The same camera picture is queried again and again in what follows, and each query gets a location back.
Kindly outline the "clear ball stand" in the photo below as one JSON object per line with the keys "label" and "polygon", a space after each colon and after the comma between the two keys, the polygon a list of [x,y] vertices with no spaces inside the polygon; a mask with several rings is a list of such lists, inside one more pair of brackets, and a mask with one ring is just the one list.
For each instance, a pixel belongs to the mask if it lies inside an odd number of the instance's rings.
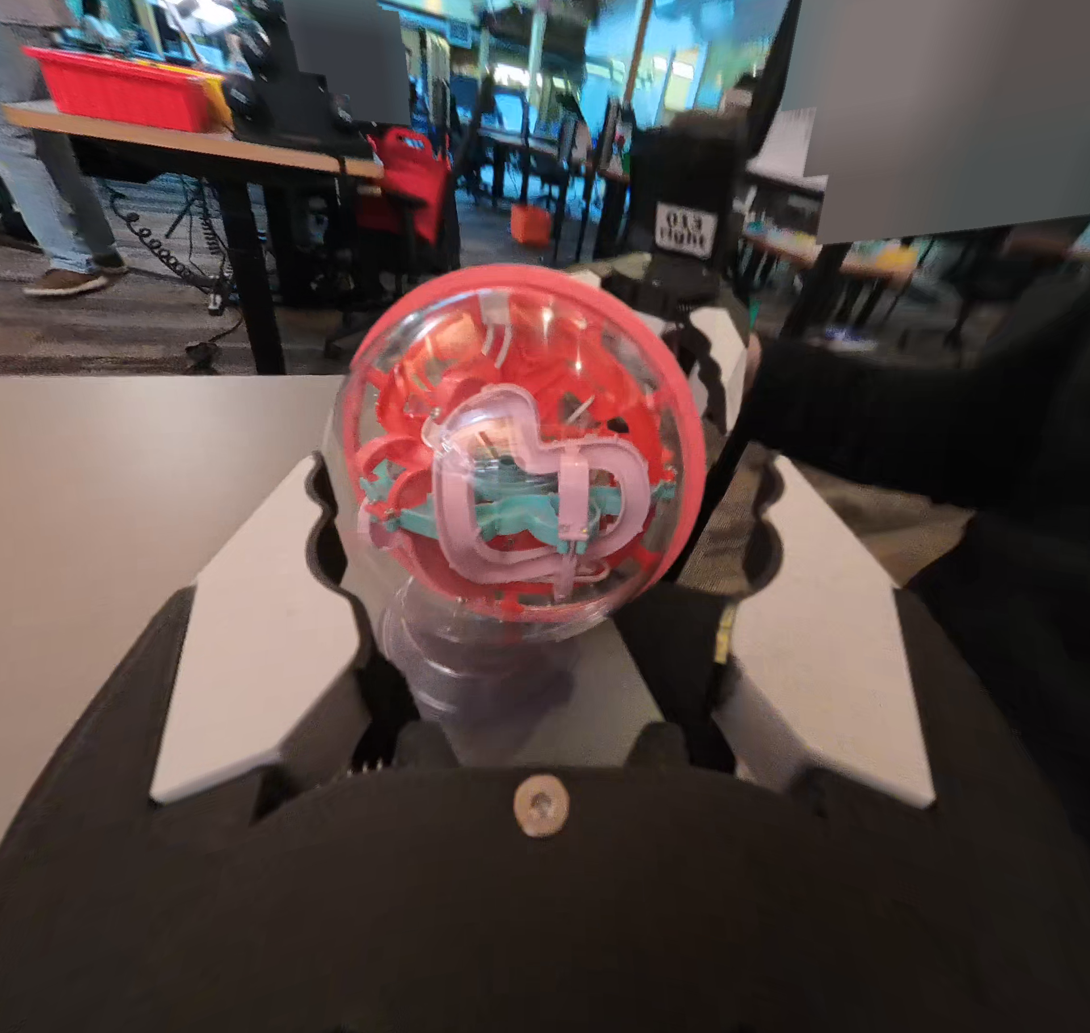
{"label": "clear ball stand", "polygon": [[425,719],[476,768],[615,768],[661,721],[620,632],[581,623],[505,622],[443,599],[414,579],[376,637]]}

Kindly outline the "red plastic bin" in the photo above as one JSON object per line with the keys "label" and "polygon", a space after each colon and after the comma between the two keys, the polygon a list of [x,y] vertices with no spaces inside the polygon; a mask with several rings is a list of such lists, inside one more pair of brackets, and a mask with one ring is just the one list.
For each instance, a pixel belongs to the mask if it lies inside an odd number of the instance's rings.
{"label": "red plastic bin", "polygon": [[199,71],[64,48],[26,46],[57,110],[68,116],[184,132],[214,132]]}

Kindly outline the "wooden desk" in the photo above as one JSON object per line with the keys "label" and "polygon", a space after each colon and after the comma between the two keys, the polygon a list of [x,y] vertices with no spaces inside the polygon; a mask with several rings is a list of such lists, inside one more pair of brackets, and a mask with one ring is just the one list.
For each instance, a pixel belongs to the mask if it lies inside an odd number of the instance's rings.
{"label": "wooden desk", "polygon": [[49,99],[5,104],[2,109],[13,125],[73,139],[83,168],[99,170],[108,181],[145,183],[155,177],[182,175],[211,186],[223,215],[238,305],[259,375],[283,375],[287,368],[249,187],[261,186],[271,195],[278,271],[293,277],[284,191],[346,181],[379,186],[385,177],[375,158],[281,148],[237,139],[229,132],[185,132],[72,116],[60,112]]}

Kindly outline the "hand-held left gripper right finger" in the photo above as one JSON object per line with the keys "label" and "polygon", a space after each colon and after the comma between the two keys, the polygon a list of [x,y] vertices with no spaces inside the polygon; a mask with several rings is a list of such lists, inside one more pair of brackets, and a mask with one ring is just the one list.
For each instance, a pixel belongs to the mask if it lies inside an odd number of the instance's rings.
{"label": "hand-held left gripper right finger", "polygon": [[754,590],[732,616],[714,713],[738,777],[786,793],[821,769],[928,809],[894,582],[787,458],[770,461],[754,513]]}

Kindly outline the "red backpack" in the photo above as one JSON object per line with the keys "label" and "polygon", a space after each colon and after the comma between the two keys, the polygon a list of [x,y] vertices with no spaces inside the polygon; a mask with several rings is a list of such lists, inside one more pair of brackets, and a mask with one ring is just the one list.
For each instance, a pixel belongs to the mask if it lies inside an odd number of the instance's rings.
{"label": "red backpack", "polygon": [[380,195],[359,195],[358,226],[365,231],[401,234],[408,202],[417,239],[437,246],[443,235],[443,209],[451,175],[449,154],[436,150],[427,135],[411,127],[390,126],[372,138],[384,167]]}

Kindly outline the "white device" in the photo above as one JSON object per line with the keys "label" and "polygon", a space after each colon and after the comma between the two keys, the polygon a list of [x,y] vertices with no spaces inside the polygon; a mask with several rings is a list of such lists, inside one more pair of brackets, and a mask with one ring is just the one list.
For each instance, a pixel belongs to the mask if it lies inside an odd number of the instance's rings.
{"label": "white device", "polygon": [[189,36],[211,36],[237,25],[234,0],[158,0],[168,21]]}

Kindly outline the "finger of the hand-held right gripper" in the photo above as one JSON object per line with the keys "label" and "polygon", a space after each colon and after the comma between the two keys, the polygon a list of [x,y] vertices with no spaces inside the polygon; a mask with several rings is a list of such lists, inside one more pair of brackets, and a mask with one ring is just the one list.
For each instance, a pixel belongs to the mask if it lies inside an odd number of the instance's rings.
{"label": "finger of the hand-held right gripper", "polygon": [[564,274],[588,285],[603,285],[613,277],[639,283],[647,275],[651,260],[650,253],[627,253],[616,258],[571,265]]}
{"label": "finger of the hand-held right gripper", "polygon": [[749,317],[736,307],[686,309],[674,319],[673,342],[706,432],[725,443],[743,406]]}

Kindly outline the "clear maze ball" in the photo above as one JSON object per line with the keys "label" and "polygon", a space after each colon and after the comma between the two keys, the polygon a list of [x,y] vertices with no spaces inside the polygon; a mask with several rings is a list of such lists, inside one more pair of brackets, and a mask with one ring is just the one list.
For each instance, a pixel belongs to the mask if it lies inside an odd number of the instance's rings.
{"label": "clear maze ball", "polygon": [[370,327],[334,404],[347,558],[509,623],[606,617],[666,576],[705,484],[673,350],[600,287],[492,264]]}

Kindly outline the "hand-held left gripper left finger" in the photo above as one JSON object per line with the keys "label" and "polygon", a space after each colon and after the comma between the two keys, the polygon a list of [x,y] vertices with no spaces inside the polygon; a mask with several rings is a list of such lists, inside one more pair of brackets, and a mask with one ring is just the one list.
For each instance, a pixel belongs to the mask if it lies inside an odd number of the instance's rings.
{"label": "hand-held left gripper left finger", "polygon": [[343,775],[371,722],[373,651],[320,454],[310,454],[196,578],[149,795],[159,805],[253,771],[308,790]]}

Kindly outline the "black device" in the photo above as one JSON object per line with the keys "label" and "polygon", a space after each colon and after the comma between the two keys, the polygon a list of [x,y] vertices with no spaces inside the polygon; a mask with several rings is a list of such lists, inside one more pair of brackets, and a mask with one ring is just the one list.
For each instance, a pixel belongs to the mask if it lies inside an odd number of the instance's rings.
{"label": "black device", "polygon": [[374,160],[371,139],[339,114],[318,76],[292,72],[269,80],[232,72],[221,89],[239,141]]}

